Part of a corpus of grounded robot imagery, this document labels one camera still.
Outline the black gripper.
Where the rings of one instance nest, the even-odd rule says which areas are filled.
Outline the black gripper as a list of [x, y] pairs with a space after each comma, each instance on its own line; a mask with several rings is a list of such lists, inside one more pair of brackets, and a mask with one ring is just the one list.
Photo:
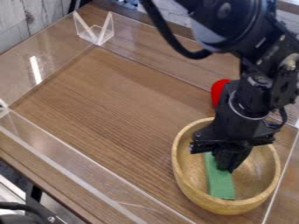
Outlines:
[[254, 146], [270, 144], [281, 125], [261, 116], [246, 116], [237, 110], [234, 100], [238, 82], [224, 87], [222, 98], [214, 107], [210, 124], [190, 135], [190, 154], [212, 152], [216, 168], [232, 173], [246, 159]]

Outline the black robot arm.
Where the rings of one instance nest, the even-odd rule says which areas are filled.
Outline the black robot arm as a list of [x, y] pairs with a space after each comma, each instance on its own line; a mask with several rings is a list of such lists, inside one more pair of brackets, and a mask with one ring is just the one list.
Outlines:
[[276, 19], [276, 0], [173, 0], [188, 12], [198, 51], [174, 37], [153, 0], [140, 4], [172, 49], [192, 60], [214, 53], [238, 58], [238, 78], [218, 91], [210, 124], [190, 137], [190, 153], [212, 154], [220, 170], [233, 172], [252, 149], [270, 144], [282, 123], [266, 120], [299, 97], [299, 38]]

